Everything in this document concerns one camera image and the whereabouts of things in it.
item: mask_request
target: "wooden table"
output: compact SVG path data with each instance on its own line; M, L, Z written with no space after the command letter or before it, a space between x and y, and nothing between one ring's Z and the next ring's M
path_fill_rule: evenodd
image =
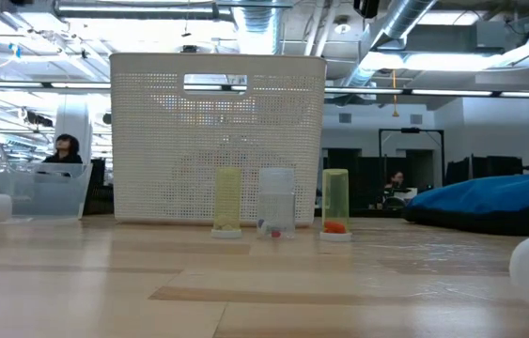
M522 238L352 220L354 242L207 227L0 225L0 337L529 338Z

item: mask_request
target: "person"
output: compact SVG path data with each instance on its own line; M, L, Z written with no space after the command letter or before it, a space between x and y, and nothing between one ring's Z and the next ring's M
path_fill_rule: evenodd
M385 189L401 188L402 183L404 183L404 174L401 171L395 171L387 178Z
M43 163L83 164L78 151L80 151L78 140L72 135L61 134L55 140L55 154L46 158Z

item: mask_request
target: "orange object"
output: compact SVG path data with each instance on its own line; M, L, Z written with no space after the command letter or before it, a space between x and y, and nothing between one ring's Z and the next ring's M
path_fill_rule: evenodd
M346 225L339 222L325 221L324 232L329 234L345 234Z

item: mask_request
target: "yellow plastic cylinder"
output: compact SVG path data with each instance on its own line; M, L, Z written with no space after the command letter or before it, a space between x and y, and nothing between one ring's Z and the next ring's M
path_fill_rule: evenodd
M350 186L346 169L322 172L322 225L325 234L350 233Z
M241 169L222 167L216 170L214 230L237 231L241 216Z

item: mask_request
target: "white pillar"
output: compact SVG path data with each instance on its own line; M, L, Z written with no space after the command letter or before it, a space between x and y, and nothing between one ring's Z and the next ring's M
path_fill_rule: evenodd
M61 134L69 134L78 139L78 154L84 164L91 161L93 125L88 111L87 95L60 95L55 118L54 140Z

